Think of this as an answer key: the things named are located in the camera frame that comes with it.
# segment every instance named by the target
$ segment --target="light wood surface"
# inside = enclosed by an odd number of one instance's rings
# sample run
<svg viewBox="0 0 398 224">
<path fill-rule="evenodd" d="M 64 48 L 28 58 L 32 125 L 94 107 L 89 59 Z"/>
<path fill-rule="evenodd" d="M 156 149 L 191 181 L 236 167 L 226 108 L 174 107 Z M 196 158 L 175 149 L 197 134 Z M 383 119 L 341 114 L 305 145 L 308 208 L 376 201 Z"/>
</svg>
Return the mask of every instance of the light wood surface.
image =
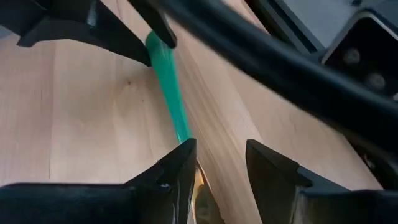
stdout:
<svg viewBox="0 0 398 224">
<path fill-rule="evenodd" d="M 104 3 L 145 39 L 150 29 L 126 0 Z M 241 1 L 228 3 L 256 21 Z M 226 223 L 261 222 L 246 173 L 247 139 L 349 189 L 380 188 L 340 134 L 172 27 L 198 159 Z M 0 184 L 121 183 L 177 146 L 151 68 L 71 40 L 30 49 L 16 42 L 14 35 L 0 40 Z"/>
</svg>

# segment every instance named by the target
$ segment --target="green plastic strip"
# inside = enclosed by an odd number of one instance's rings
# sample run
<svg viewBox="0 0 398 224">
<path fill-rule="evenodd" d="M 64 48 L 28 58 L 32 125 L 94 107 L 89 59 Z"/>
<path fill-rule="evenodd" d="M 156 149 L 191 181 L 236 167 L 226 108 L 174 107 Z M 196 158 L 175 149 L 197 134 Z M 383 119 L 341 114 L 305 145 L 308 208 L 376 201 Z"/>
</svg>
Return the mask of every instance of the green plastic strip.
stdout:
<svg viewBox="0 0 398 224">
<path fill-rule="evenodd" d="M 152 67 L 159 79 L 160 87 L 162 88 L 172 117 L 175 134 L 177 135 L 178 142 L 181 144 L 191 138 L 192 134 L 178 85 L 178 74 L 173 51 L 153 31 L 146 39 L 146 46 L 149 51 Z"/>
</svg>

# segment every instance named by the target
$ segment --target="green tube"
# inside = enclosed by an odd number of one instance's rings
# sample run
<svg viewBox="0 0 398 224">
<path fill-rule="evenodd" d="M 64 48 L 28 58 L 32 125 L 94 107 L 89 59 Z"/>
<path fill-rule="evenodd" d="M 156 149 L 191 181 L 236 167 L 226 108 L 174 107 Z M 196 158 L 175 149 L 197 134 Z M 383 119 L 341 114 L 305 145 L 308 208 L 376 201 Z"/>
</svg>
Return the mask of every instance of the green tube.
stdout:
<svg viewBox="0 0 398 224">
<path fill-rule="evenodd" d="M 191 138 L 192 134 L 178 85 L 173 51 L 153 31 L 147 36 L 146 46 L 149 51 L 152 67 L 159 79 L 160 87 L 162 88 L 167 107 L 172 117 L 175 134 L 177 135 L 178 142 L 181 144 Z"/>
</svg>

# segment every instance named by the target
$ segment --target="wooden board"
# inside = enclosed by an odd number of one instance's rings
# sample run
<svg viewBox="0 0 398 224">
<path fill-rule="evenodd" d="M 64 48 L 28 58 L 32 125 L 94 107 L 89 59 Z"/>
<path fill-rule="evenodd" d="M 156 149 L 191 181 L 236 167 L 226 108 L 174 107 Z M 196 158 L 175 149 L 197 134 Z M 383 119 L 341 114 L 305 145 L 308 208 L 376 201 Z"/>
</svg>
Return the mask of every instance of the wooden board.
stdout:
<svg viewBox="0 0 398 224">
<path fill-rule="evenodd" d="M 125 0 L 106 0 L 142 40 Z M 228 2 L 255 21 L 238 0 Z M 232 67 L 173 23 L 175 58 L 198 159 L 226 223 L 260 223 L 244 160 L 256 139 L 349 189 L 380 185 L 346 140 Z M 0 183 L 121 183 L 177 146 L 151 68 L 59 40 L 0 40 Z"/>
</svg>

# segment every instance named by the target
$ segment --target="wood grain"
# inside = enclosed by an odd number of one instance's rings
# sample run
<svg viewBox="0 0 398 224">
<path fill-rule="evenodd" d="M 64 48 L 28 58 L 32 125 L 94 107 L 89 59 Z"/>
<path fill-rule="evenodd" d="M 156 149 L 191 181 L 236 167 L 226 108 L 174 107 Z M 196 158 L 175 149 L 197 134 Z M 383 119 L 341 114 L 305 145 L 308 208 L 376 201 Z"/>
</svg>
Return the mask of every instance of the wood grain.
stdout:
<svg viewBox="0 0 398 224">
<path fill-rule="evenodd" d="M 125 0 L 104 3 L 142 40 Z M 256 22 L 239 0 L 239 13 Z M 251 80 L 173 24 L 175 58 L 198 159 L 226 223 L 260 223 L 244 160 L 256 139 L 349 189 L 380 185 L 340 134 Z M 121 183 L 177 146 L 151 68 L 59 40 L 0 40 L 0 183 Z"/>
</svg>

